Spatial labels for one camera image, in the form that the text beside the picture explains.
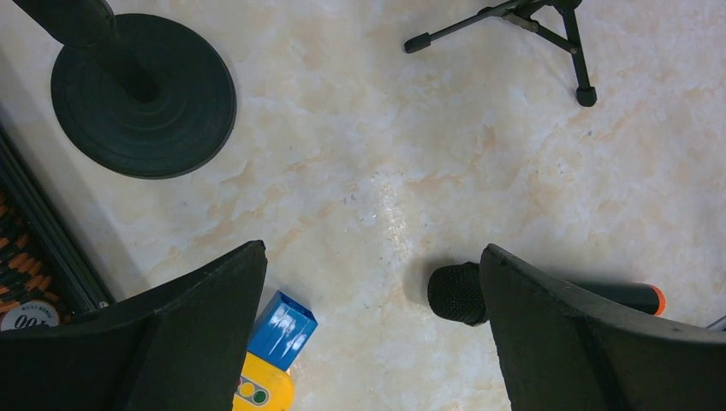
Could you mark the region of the black orange-tipped microphone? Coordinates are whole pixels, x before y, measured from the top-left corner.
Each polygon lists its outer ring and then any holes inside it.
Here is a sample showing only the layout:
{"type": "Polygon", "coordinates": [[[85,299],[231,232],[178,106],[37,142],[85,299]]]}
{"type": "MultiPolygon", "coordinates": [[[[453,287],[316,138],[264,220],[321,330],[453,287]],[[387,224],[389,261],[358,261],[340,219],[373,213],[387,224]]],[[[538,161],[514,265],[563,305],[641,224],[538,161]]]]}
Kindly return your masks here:
{"type": "MultiPolygon", "coordinates": [[[[663,291],[652,284],[573,278],[567,281],[649,315],[659,316],[666,308],[663,291]]],[[[436,269],[427,284],[427,300],[433,313],[448,321],[475,327],[489,320],[479,277],[479,264],[474,262],[436,269]]]]}

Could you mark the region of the black round-base microphone stand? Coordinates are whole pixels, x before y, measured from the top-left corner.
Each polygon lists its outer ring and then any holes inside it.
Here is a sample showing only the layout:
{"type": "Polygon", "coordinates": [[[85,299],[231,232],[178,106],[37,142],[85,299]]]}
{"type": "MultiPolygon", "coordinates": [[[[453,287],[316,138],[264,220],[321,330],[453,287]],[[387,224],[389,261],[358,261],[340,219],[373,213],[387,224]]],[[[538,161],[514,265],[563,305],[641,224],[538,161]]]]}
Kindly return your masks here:
{"type": "Polygon", "coordinates": [[[168,179],[212,160],[230,137],[235,84],[216,49],[156,15],[105,1],[22,1],[62,45],[51,100],[69,140],[125,176],[168,179]]]}

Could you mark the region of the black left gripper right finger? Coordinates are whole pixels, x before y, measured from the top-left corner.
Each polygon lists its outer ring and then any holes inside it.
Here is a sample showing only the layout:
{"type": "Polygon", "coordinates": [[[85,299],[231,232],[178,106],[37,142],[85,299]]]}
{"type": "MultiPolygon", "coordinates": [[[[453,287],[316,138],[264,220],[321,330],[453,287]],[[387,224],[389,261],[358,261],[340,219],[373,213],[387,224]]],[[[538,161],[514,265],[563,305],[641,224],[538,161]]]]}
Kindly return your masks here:
{"type": "Polygon", "coordinates": [[[609,301],[494,244],[480,282],[512,409],[724,409],[723,332],[609,301]]]}

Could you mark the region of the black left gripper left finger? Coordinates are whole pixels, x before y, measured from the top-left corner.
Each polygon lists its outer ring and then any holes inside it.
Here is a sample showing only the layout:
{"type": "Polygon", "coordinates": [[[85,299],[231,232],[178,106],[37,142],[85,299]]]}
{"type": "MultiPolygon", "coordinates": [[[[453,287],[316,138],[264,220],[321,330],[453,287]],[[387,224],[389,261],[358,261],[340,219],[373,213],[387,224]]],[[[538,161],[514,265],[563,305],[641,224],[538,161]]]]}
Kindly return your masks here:
{"type": "Polygon", "coordinates": [[[66,325],[4,331],[2,409],[232,409],[266,268],[249,241],[66,325]]]}

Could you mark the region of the black shock-mount tripod stand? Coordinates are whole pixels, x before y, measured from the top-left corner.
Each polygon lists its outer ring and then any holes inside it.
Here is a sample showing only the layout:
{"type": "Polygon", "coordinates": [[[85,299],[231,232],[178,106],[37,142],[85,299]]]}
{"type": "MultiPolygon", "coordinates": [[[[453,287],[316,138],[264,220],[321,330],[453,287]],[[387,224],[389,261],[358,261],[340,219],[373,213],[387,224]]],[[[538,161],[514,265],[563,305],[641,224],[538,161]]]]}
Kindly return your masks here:
{"type": "Polygon", "coordinates": [[[581,0],[510,0],[495,6],[484,7],[476,14],[458,21],[453,25],[445,27],[434,33],[422,33],[403,44],[403,50],[408,54],[422,51],[431,43],[442,37],[455,33],[463,28],[472,26],[487,18],[499,18],[517,26],[530,33],[538,35],[549,43],[566,51],[571,57],[574,65],[574,73],[577,81],[575,98],[582,107],[593,107],[598,96],[592,86],[586,67],[586,59],[580,39],[580,31],[576,19],[576,9],[580,6],[581,0]],[[532,18],[532,15],[542,8],[552,7],[562,17],[565,35],[554,33],[549,28],[542,26],[532,18]]]}

